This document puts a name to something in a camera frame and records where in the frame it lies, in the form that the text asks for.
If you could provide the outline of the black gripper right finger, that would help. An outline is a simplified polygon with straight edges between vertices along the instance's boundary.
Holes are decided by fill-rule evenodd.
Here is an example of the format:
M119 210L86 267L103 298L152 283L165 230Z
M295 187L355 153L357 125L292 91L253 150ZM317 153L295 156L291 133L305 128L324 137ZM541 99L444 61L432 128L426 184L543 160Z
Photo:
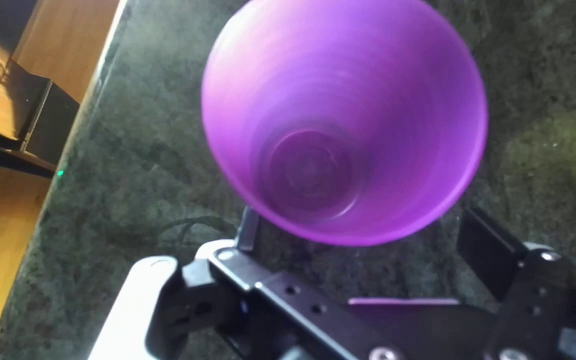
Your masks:
M496 300L549 298L560 291L562 256L527 243L479 205L466 205L458 253Z

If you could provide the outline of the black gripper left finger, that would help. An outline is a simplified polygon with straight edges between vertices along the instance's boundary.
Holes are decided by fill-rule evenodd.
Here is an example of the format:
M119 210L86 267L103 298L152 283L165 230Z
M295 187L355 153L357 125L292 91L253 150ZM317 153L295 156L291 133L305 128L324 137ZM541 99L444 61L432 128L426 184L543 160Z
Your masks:
M260 214L253 207L244 207L237 235L204 241L196 250L196 258L198 260L216 258L227 261L237 253L253 253L257 248L259 233L260 233Z

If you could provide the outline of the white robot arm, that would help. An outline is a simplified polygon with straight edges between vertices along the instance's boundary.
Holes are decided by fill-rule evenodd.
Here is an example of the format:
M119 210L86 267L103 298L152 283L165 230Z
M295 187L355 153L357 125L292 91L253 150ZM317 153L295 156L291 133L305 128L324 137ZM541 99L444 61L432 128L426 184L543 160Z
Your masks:
M553 360L571 293L562 258L505 235L466 210L458 241L481 240L503 260L471 260L496 311L443 298L353 298L344 303L253 250L263 218L248 210L234 240L213 240L189 263L139 260L89 360L176 360L191 334L213 329L244 360Z

